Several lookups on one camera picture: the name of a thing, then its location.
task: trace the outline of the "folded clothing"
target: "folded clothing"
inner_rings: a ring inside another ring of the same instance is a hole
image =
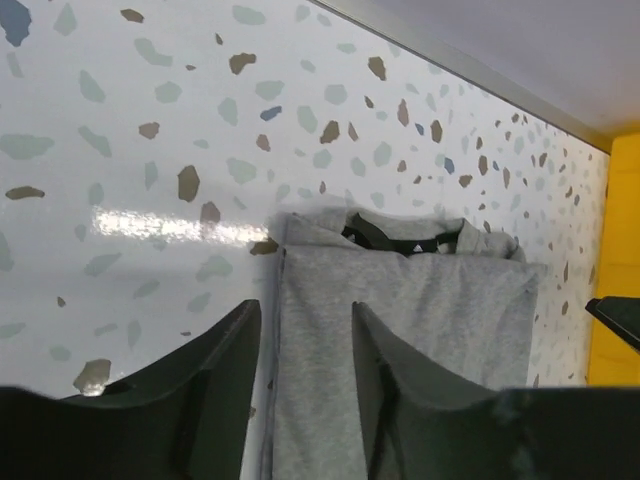
[[[457,233],[403,256],[342,236],[356,214],[394,240]],[[526,382],[537,288],[509,235],[465,220],[398,220],[366,211],[289,218],[280,297],[273,477],[366,479],[351,306],[365,302],[411,347],[488,389]]]

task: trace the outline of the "white ceiling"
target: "white ceiling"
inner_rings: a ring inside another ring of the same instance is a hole
[[[366,3],[374,30],[398,40],[403,28],[435,37],[599,132],[640,126],[638,0],[327,3],[347,15]]]

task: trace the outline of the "white speckled wall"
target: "white speckled wall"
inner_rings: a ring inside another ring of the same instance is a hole
[[[516,236],[552,267],[529,382],[584,383],[605,154],[299,1],[0,5],[22,19],[0,40],[3,384],[71,395],[95,358],[120,378],[245,298],[268,329],[256,242],[344,199]]]

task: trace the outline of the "yellow wall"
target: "yellow wall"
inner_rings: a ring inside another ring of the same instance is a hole
[[[640,297],[640,134],[613,143],[596,288],[607,295]],[[640,355],[597,320],[588,383],[640,384]]]

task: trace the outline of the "clothing tag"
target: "clothing tag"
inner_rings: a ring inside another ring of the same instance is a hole
[[[447,251],[440,247],[458,241],[458,232],[442,233],[428,240],[391,240],[378,227],[367,222],[356,214],[351,220],[351,227],[345,227],[342,236],[347,240],[368,250],[397,252],[406,257],[419,253],[440,253]]]

